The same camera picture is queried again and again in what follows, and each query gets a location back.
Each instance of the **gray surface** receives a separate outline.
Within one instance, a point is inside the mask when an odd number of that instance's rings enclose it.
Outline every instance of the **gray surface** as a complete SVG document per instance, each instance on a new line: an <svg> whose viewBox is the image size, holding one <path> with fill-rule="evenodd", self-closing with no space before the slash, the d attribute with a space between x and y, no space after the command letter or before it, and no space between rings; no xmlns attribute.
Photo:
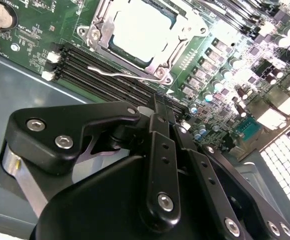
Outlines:
<svg viewBox="0 0 290 240"><path fill-rule="evenodd" d="M18 109L44 106L73 105L87 102L56 84L32 77L29 71L20 72L15 65L6 66L0 58L0 151L9 115ZM28 202L0 186L0 232L28 238L37 218Z"/></svg>

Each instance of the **mounting screw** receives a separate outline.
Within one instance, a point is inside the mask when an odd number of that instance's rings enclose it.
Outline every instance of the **mounting screw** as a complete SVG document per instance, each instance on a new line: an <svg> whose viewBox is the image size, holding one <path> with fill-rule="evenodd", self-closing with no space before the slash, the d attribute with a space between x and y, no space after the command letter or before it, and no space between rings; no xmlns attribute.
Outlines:
<svg viewBox="0 0 290 240"><path fill-rule="evenodd" d="M174 208L174 204L172 199L167 196L166 194L160 194L158 195L158 204L160 205L160 207L166 211L166 212L171 212Z"/></svg>
<svg viewBox="0 0 290 240"><path fill-rule="evenodd" d="M187 132L186 129L183 128L182 126L179 127L179 130L180 130L183 134L185 134L185 133Z"/></svg>
<svg viewBox="0 0 290 240"><path fill-rule="evenodd" d="M281 235L279 229L277 228L277 226L275 226L274 223L272 223L271 221L268 221L267 224L268 224L270 230L273 232L273 234L275 234L276 236Z"/></svg>
<svg viewBox="0 0 290 240"><path fill-rule="evenodd" d="M18 52L19 50L21 50L21 47L17 43L12 43L10 45L10 49L12 49L14 52Z"/></svg>
<svg viewBox="0 0 290 240"><path fill-rule="evenodd" d="M40 132L45 129L45 123L43 123L41 120L38 119L31 119L27 121L26 126L29 130L34 132Z"/></svg>
<svg viewBox="0 0 290 240"><path fill-rule="evenodd" d="M61 149L70 149L74 143L70 136L60 135L55 138L55 144Z"/></svg>
<svg viewBox="0 0 290 240"><path fill-rule="evenodd" d="M230 218L225 218L225 225L226 228L228 229L228 231L233 234L235 237L239 237L241 232L239 229L239 226L237 226L237 224Z"/></svg>
<svg viewBox="0 0 290 240"><path fill-rule="evenodd" d="M132 109L132 108L127 108L127 111L128 111L130 114L135 114L135 113L136 113L135 110Z"/></svg>
<svg viewBox="0 0 290 240"><path fill-rule="evenodd" d="M165 70L164 68L162 67L159 67L156 71L156 75L159 77L159 78L162 78L164 75L165 75Z"/></svg>
<svg viewBox="0 0 290 240"><path fill-rule="evenodd" d="M210 147L210 146L207 146L206 149L207 149L211 154L215 153L215 152L214 152L214 149L213 149L212 147Z"/></svg>
<svg viewBox="0 0 290 240"><path fill-rule="evenodd" d="M79 33L79 35L84 36L86 34L86 30L81 27L78 29L78 33Z"/></svg>
<svg viewBox="0 0 290 240"><path fill-rule="evenodd" d="M94 29L91 31L91 37L93 38L93 40L97 41L98 39L100 39L101 33L98 29Z"/></svg>
<svg viewBox="0 0 290 240"><path fill-rule="evenodd" d="M282 222L280 223L280 226L283 229L284 233L286 233L286 235L290 237L290 229Z"/></svg>

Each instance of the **surface-mount component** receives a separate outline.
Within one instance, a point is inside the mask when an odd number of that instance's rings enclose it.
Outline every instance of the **surface-mount component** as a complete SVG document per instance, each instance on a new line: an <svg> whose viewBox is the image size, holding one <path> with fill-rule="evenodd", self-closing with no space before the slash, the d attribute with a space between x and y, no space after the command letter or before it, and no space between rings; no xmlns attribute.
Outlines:
<svg viewBox="0 0 290 240"><path fill-rule="evenodd" d="M223 84L219 80L212 81L211 85L216 92L220 92L223 89Z"/></svg>
<svg viewBox="0 0 290 240"><path fill-rule="evenodd" d="M210 91L205 91L205 92L203 92L202 95L203 95L203 97L204 97L204 99L205 99L206 102L213 101L213 95L211 94Z"/></svg>
<svg viewBox="0 0 290 240"><path fill-rule="evenodd" d="M224 58L222 56L220 56L218 53L216 53L215 51L213 51L210 48L208 48L206 50L205 54L207 55L207 57L209 59L211 59L212 61L214 61L216 64L219 64L219 63L221 63L221 62L224 61Z"/></svg>
<svg viewBox="0 0 290 240"><path fill-rule="evenodd" d="M173 79L170 70L189 42L207 36L209 28L182 0L170 4L100 0L90 26L76 31L91 50L141 77Z"/></svg>
<svg viewBox="0 0 290 240"><path fill-rule="evenodd" d="M279 111L290 115L290 96L279 87L272 87L266 94L266 97Z"/></svg>
<svg viewBox="0 0 290 240"><path fill-rule="evenodd" d="M247 108L257 122L270 130L275 130L286 126L286 118L279 112L272 109L260 96L255 97L247 105Z"/></svg>
<svg viewBox="0 0 290 240"><path fill-rule="evenodd" d="M245 118L246 117L247 113L245 112L244 108L241 105L236 104L235 105L235 108L236 108L239 116L241 116L242 118Z"/></svg>
<svg viewBox="0 0 290 240"><path fill-rule="evenodd" d="M238 96L241 97L241 99L246 100L249 96L246 94L246 92L242 88L237 89Z"/></svg>
<svg viewBox="0 0 290 240"><path fill-rule="evenodd" d="M0 31L8 31L16 27L18 17L12 6L0 1Z"/></svg>

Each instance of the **green circuit board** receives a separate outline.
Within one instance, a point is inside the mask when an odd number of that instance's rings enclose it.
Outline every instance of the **green circuit board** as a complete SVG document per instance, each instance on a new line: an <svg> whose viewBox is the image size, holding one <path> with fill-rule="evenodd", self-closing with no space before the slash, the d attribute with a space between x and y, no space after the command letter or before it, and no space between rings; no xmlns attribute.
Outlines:
<svg viewBox="0 0 290 240"><path fill-rule="evenodd" d="M111 64L116 69L123 69L119 64L91 52L90 48L77 34L78 26L89 26L91 24L99 0L3 0L2 2L14 9L18 22L15 28L0 31L1 56L40 75L45 69L51 43L71 43ZM278 50L273 40L255 43L228 26L215 14L200 6L195 0L189 1L188 4L196 9L204 19L210 31L209 35L194 37L190 41L170 70L170 74L174 78L172 85L152 82L145 82L145 84L167 94L182 105L188 106L195 103L198 108L196 114L198 121L192 125L192 131L204 123L207 132L200 141L202 143L219 144L226 133L234 133L237 128L240 129L240 125L245 121L244 118L237 115L234 109L232 99L237 95L235 87L242 86L248 92L248 98L244 102L245 105L248 105L255 96L264 96L272 87L255 76L252 70L256 69L263 59L272 60L278 66L282 63L274 58L274 56L277 56ZM282 4L290 15L290 1ZM284 28L290 26L290 20L287 23L272 22L271 25L272 30L269 32L273 38L276 38ZM201 86L196 89L196 93L192 96L185 94L182 87L184 85L188 86L189 78L195 75L197 69L201 69L199 62L202 58L206 58L206 51L211 48L215 40L225 43L228 51L222 54L223 60L214 65L215 69L209 73L210 77L201 81ZM18 51L13 50L13 44L19 46ZM244 68L240 70L232 69L228 62L228 59L232 57L243 59L245 62ZM232 80L224 79L220 74L221 69L231 70L234 78ZM290 73L290 66L282 65L281 69L284 76ZM248 82L250 77L255 77L256 81ZM223 84L223 88L228 90L228 93L215 91L211 85L211 81L215 80L219 80ZM58 83L95 102L103 101L92 93L62 79L58 80ZM204 100L202 93L206 91L214 95L213 101L206 102ZM217 131L213 130L214 126L219 127Z"/></svg>

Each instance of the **chip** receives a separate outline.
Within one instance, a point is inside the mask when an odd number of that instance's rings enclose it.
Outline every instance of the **chip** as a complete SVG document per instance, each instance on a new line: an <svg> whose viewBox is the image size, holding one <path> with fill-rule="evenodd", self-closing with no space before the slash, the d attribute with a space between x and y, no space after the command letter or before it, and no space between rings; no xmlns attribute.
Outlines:
<svg viewBox="0 0 290 240"><path fill-rule="evenodd" d="M222 56L220 56L210 48L208 48L205 53L211 60L213 60L216 63L221 63L224 61L224 58Z"/></svg>
<svg viewBox="0 0 290 240"><path fill-rule="evenodd" d="M197 72L195 73L195 76L198 77L199 79L202 79L202 80L209 79L211 77L206 72L204 72L200 69L197 70Z"/></svg>
<svg viewBox="0 0 290 240"><path fill-rule="evenodd" d="M182 88L181 91L182 91L184 94L186 94L186 95L191 95L191 94L194 92L193 89L191 89L191 88L189 88L189 87L187 87L187 86L183 86L183 88Z"/></svg>
<svg viewBox="0 0 290 240"><path fill-rule="evenodd" d="M226 96L227 94L229 94L229 90L224 88L220 93L223 94L224 96Z"/></svg>
<svg viewBox="0 0 290 240"><path fill-rule="evenodd" d="M250 79L248 80L249 83L253 84L255 83L256 79L254 77L250 77Z"/></svg>
<svg viewBox="0 0 290 240"><path fill-rule="evenodd" d="M223 43L222 41L218 40L217 38L214 39L213 45L214 45L215 48L217 48L221 52L228 52L229 53L231 51L230 47L228 47L225 43Z"/></svg>
<svg viewBox="0 0 290 240"><path fill-rule="evenodd" d="M231 127L234 125L234 121L230 119L226 122L226 124Z"/></svg>
<svg viewBox="0 0 290 240"><path fill-rule="evenodd" d="M200 81L198 81L198 80L196 80L196 79L194 79L192 77L188 80L188 84L191 85L191 86L193 86L196 89L198 89L201 86Z"/></svg>
<svg viewBox="0 0 290 240"><path fill-rule="evenodd" d="M229 112L228 111L225 111L224 109L222 111L220 111L219 115L221 117L225 117Z"/></svg>
<svg viewBox="0 0 290 240"><path fill-rule="evenodd" d="M217 69L216 66L214 66L212 63L207 61L206 59L203 59L200 63L200 66L205 69L207 72L215 71Z"/></svg>
<svg viewBox="0 0 290 240"><path fill-rule="evenodd" d="M249 51L249 53L250 54L252 54L253 56L256 56L258 53L259 53L259 49L257 48L257 47L253 47L250 51Z"/></svg>

